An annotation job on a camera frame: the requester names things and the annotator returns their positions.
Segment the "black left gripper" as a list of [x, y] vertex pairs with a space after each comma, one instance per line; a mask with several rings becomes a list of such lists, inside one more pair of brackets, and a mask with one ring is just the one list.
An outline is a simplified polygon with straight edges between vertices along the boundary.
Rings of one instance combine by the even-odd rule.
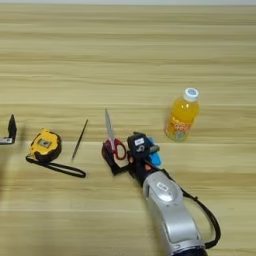
[[17, 127], [16, 127], [16, 121], [15, 121], [14, 115], [11, 115], [9, 119], [8, 132], [9, 132], [8, 138], [0, 138], [0, 145], [13, 144], [16, 140]]

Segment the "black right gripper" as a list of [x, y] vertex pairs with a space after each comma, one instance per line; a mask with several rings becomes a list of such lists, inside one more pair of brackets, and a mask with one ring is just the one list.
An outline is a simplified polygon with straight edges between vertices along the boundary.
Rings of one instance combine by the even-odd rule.
[[[141, 132], [133, 132], [134, 136], [144, 136], [146, 137], [145, 133]], [[106, 144], [102, 146], [102, 156], [108, 166], [110, 167], [112, 174], [117, 175], [124, 172], [128, 172], [140, 185], [143, 185], [145, 179], [152, 173], [159, 170], [162, 161], [158, 154], [160, 147], [157, 145], [151, 145], [148, 151], [144, 151], [142, 153], [135, 152], [134, 150], [130, 149], [127, 152], [127, 160], [128, 164], [119, 167], [114, 157], [107, 147]]]

